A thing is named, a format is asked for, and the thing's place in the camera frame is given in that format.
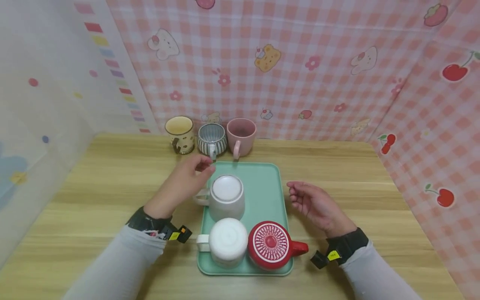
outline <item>cup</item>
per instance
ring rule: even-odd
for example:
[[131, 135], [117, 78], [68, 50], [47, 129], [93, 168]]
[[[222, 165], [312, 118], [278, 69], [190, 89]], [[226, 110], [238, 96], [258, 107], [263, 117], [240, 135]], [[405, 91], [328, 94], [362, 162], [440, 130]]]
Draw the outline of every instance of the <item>cup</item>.
[[260, 222], [248, 236], [248, 254], [264, 270], [279, 269], [291, 257], [307, 252], [308, 244], [293, 241], [287, 230], [277, 222]]
[[188, 154], [195, 147], [193, 138], [193, 121], [184, 116], [177, 116], [165, 123], [165, 130], [170, 136], [170, 142], [175, 153]]
[[253, 147], [257, 126], [252, 120], [236, 118], [227, 124], [228, 145], [234, 159], [247, 155]]
[[248, 233], [245, 226], [233, 218], [216, 222], [210, 234], [197, 237], [200, 252], [210, 252], [213, 261], [223, 268], [234, 268], [240, 264], [247, 251]]
[[197, 204], [208, 206], [214, 221], [223, 218], [240, 220], [245, 212], [243, 183], [233, 175], [218, 177], [209, 189], [202, 189], [193, 200]]
[[227, 149], [227, 136], [222, 125], [208, 123], [200, 127], [197, 137], [198, 150], [216, 160], [216, 156]]

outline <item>tray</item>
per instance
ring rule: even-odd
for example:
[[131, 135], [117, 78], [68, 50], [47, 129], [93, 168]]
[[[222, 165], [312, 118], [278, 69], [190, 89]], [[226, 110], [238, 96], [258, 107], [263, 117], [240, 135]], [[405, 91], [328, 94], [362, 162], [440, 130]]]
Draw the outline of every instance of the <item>tray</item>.
[[[257, 223], [265, 220], [275, 221], [288, 231], [287, 212], [282, 191], [280, 171], [274, 164], [267, 163], [242, 163], [223, 162], [215, 163], [216, 171], [208, 182], [210, 187], [215, 178], [225, 174], [232, 174], [240, 178], [245, 189], [245, 213], [240, 220], [246, 227], [247, 232]], [[215, 221], [210, 217], [208, 207], [204, 209], [201, 234], [208, 234]], [[293, 269], [293, 259], [280, 269], [265, 271], [255, 265], [245, 255], [243, 261], [233, 269], [219, 267], [212, 260], [208, 252], [199, 252], [197, 265], [200, 271], [206, 275], [220, 276], [285, 276]]]

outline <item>red mug lid pattern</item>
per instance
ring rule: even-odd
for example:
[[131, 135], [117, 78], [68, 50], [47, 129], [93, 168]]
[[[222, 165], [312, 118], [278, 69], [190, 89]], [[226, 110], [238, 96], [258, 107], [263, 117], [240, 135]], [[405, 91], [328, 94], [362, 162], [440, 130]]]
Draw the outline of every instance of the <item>red mug lid pattern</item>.
[[285, 259], [289, 246], [285, 230], [275, 223], [261, 224], [253, 233], [253, 250], [268, 263]]

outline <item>mug handle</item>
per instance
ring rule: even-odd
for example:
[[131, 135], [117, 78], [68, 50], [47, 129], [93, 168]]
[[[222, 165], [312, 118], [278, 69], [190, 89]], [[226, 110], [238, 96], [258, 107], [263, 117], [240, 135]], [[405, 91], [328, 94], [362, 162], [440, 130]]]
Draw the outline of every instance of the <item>mug handle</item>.
[[216, 160], [216, 147], [214, 144], [208, 145], [208, 148], [210, 148], [210, 158], [212, 160]]
[[233, 146], [233, 159], [239, 159], [240, 158], [240, 141], [235, 142], [235, 146]]
[[198, 205], [208, 206], [208, 199], [207, 198], [199, 198], [198, 196], [208, 196], [210, 194], [209, 189], [201, 189], [198, 194], [193, 197], [193, 201]]
[[177, 147], [179, 140], [180, 139], [176, 137], [173, 139], [173, 142], [172, 142], [173, 151], [175, 151], [176, 154], [180, 153], [180, 149], [181, 149], [180, 147]]
[[208, 234], [198, 235], [197, 248], [200, 252], [210, 252], [210, 245], [208, 244]]
[[292, 256], [299, 256], [308, 252], [308, 244], [301, 241], [292, 241]]

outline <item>wrist strap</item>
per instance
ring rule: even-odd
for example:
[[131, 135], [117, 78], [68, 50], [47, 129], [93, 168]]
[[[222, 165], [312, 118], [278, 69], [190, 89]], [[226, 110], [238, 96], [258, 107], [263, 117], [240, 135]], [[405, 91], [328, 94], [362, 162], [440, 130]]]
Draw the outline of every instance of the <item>wrist strap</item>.
[[126, 225], [160, 240], [177, 240], [185, 243], [192, 232], [184, 225], [177, 229], [171, 223], [172, 218], [173, 216], [168, 219], [154, 219], [145, 213], [142, 206], [130, 217]]
[[356, 250], [366, 247], [368, 238], [360, 229], [342, 235], [340, 237], [327, 239], [328, 249], [326, 255], [317, 251], [310, 261], [319, 269], [325, 267], [331, 261], [337, 261], [338, 265], [344, 264]]

